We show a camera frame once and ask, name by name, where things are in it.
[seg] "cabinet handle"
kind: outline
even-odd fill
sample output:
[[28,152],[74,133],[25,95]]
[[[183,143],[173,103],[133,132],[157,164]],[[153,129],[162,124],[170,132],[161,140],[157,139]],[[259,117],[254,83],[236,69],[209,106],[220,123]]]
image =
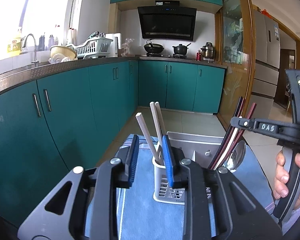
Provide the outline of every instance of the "cabinet handle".
[[51,105],[50,105],[50,100],[49,100],[49,96],[48,96],[48,91],[46,89],[44,89],[43,93],[44,93],[44,96],[47,101],[48,111],[51,112]]
[[33,93],[32,98],[33,98],[33,101],[34,101],[35,108],[37,109],[37,115],[38,115],[38,117],[41,117],[41,113],[40,113],[40,109],[39,109],[39,105],[38,105],[38,100],[37,100],[37,95],[35,93]]

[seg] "range hood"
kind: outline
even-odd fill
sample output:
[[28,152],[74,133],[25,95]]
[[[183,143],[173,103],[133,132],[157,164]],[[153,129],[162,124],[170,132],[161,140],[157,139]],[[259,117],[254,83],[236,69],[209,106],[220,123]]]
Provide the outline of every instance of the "range hood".
[[138,7],[143,39],[193,41],[197,9],[179,6]]

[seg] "sink faucet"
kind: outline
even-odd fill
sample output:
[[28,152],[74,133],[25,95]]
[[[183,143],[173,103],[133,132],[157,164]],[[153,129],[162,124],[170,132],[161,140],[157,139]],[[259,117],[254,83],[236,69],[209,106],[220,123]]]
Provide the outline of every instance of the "sink faucet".
[[34,67],[39,67],[39,60],[37,60],[37,43],[35,42],[35,38],[32,33],[28,34],[25,38],[25,43],[23,44],[23,48],[26,47],[27,39],[29,36],[32,36],[34,40],[34,61],[31,61],[31,63],[34,63]]

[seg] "refrigerator label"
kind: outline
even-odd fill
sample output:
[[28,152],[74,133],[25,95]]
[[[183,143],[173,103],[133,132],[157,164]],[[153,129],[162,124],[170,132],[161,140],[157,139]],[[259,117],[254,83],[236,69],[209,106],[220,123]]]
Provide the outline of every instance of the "refrigerator label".
[[275,36],[277,38],[277,41],[278,41],[279,40],[279,29],[276,25],[274,26],[274,34],[275,34]]

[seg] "human hand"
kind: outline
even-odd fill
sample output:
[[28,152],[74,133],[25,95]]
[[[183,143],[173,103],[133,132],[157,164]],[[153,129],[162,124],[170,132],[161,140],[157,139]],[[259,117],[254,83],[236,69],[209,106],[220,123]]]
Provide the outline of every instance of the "human hand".
[[[275,171],[274,177],[274,190],[273,195],[276,199],[280,199],[281,197],[286,197],[289,193],[287,186],[285,185],[289,180],[289,172],[287,172],[283,166],[285,164],[285,158],[280,151],[276,157],[277,167]],[[297,166],[300,168],[300,153],[298,153],[295,157],[295,162]],[[300,195],[294,206],[294,209],[298,209],[300,207]]]

